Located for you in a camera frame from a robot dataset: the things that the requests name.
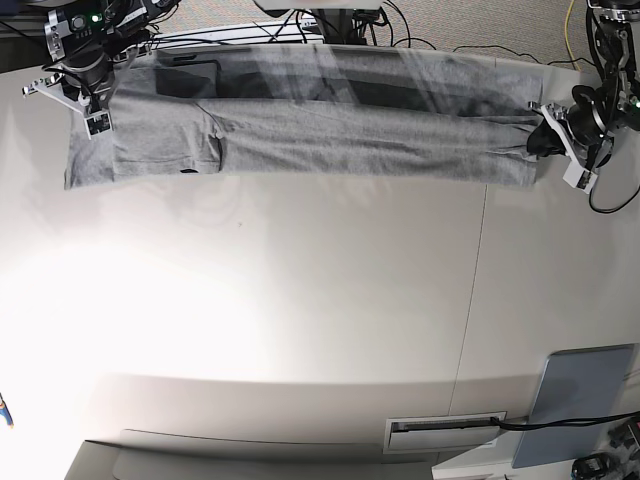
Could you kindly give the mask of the grey T-shirt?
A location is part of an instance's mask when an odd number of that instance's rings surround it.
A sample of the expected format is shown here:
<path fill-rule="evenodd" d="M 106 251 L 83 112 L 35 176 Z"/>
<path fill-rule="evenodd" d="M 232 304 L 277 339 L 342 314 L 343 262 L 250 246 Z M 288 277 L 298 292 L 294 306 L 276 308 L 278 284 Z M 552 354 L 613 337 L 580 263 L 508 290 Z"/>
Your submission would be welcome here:
<path fill-rule="evenodd" d="M 151 175 L 430 176 L 530 186 L 541 76 L 425 50 L 255 45 L 117 68 L 110 130 L 71 119 L 65 185 Z"/>

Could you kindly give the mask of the black power adapter box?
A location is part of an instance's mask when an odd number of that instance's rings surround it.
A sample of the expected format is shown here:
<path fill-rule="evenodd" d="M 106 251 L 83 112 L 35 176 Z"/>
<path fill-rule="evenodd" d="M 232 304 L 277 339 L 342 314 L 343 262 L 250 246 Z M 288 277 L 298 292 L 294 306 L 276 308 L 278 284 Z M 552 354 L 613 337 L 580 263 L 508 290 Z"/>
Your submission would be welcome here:
<path fill-rule="evenodd" d="M 144 1 L 133 0 L 128 3 L 128 6 L 127 13 L 116 27 L 124 37 L 129 37 L 142 28 L 148 18 L 148 10 Z"/>

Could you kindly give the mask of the grey laptop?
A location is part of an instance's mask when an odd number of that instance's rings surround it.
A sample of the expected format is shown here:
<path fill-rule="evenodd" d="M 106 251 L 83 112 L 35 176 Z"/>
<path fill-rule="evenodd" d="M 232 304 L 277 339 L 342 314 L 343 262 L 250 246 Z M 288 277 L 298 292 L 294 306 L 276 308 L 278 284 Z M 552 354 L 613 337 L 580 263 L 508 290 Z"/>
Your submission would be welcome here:
<path fill-rule="evenodd" d="M 546 361 L 531 424 L 612 413 L 635 356 L 633 344 L 563 350 Z M 522 469 L 573 460 L 590 454 L 601 435 L 600 425 L 548 427 L 521 435 L 511 467 Z"/>

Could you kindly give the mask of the black device bottom right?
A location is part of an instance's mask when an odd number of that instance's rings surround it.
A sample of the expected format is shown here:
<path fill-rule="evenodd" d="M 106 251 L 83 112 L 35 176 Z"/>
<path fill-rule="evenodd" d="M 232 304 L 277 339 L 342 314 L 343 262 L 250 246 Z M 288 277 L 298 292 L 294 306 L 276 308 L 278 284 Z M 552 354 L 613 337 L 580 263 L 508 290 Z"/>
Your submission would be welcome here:
<path fill-rule="evenodd" d="M 614 460 L 607 453 L 595 453 L 576 459 L 571 466 L 573 480 L 602 479 L 613 468 Z"/>

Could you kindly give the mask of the blue orange pen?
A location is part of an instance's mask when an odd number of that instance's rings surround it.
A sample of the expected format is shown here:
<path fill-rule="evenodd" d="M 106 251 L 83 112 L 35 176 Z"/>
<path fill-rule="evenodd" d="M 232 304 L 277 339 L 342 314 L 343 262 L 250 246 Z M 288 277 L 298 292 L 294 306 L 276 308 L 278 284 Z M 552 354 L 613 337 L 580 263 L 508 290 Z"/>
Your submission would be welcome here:
<path fill-rule="evenodd" d="M 9 428 L 14 427 L 11 413 L 2 395 L 0 395 L 0 416 L 5 420 Z"/>

